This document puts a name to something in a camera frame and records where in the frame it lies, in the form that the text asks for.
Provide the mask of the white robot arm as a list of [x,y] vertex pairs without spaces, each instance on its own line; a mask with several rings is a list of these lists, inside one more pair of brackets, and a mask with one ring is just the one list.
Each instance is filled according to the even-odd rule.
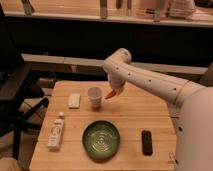
[[213,171],[213,87],[134,67],[131,59],[120,48],[104,60],[112,90],[120,94],[129,82],[179,107],[175,170]]

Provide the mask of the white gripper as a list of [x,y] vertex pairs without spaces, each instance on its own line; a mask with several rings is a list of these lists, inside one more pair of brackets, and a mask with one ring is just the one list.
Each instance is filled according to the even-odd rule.
[[108,82],[110,84],[110,87],[117,93],[121,94],[124,90],[125,81],[118,79],[117,77],[114,77],[112,75],[108,76]]

